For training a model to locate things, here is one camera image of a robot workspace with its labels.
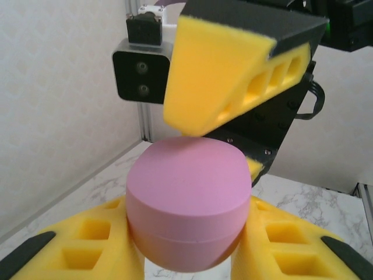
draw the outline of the black cable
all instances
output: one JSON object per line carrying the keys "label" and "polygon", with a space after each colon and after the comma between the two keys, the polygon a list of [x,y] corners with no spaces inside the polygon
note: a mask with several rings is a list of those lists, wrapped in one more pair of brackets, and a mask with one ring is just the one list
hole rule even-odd
{"label": "black cable", "polygon": [[309,91],[316,96],[316,102],[314,105],[314,111],[308,114],[297,114],[295,116],[298,120],[310,120],[315,117],[320,111],[325,103],[325,92],[322,89],[321,85],[319,85],[314,80],[311,82],[311,86],[309,87]]}

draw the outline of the black screw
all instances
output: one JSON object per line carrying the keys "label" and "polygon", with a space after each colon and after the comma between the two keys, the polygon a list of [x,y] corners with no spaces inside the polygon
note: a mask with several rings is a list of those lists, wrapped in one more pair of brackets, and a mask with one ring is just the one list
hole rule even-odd
{"label": "black screw", "polygon": [[138,93],[142,96],[142,97],[146,97],[149,95],[149,88],[146,86],[146,85],[140,85],[138,87]]}
{"label": "black screw", "polygon": [[266,116],[261,114],[261,113],[255,113],[254,114],[255,118],[258,120],[258,121],[264,121],[266,119]]}
{"label": "black screw", "polygon": [[149,70],[149,67],[147,66],[147,64],[145,62],[138,62],[136,64],[136,71],[140,75],[146,74],[148,70]]}
{"label": "black screw", "polygon": [[287,130],[290,127],[288,124],[285,124],[283,122],[279,122],[278,126],[281,130]]}
{"label": "black screw", "polygon": [[351,38],[351,39],[350,39],[350,45],[351,45],[351,46],[355,45],[355,44],[358,43],[358,42],[359,42],[359,39],[358,39],[358,38]]}
{"label": "black screw", "polygon": [[290,100],[288,103],[287,103],[287,107],[290,109],[290,110],[296,110],[299,108],[299,102],[298,101],[295,101],[295,100]]}

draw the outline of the green light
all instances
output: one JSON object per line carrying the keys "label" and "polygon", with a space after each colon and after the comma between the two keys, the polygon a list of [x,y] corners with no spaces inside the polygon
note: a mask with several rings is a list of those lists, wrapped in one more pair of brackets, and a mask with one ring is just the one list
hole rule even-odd
{"label": "green light", "polygon": [[326,25],[325,37],[330,38],[330,22],[328,22]]}

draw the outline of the camera lens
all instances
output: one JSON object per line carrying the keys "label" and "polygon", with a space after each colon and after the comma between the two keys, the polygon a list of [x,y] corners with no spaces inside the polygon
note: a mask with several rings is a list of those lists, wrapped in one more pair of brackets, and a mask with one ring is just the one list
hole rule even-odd
{"label": "camera lens", "polygon": [[147,64],[145,62],[138,62],[136,64],[136,71],[139,74],[141,74],[141,75],[146,74],[147,70],[148,70],[148,67],[147,67]]}
{"label": "camera lens", "polygon": [[140,85],[138,87],[138,93],[142,96],[142,97],[145,97],[145,96],[148,96],[149,95],[149,88],[146,86],[146,85]]}

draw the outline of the pink container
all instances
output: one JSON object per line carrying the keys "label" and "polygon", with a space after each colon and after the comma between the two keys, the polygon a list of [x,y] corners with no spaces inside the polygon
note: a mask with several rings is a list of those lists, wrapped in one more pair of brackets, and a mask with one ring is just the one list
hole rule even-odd
{"label": "pink container", "polygon": [[247,161],[232,145],[193,137],[156,142],[128,174],[132,237],[163,268],[206,270],[235,249],[250,195]]}

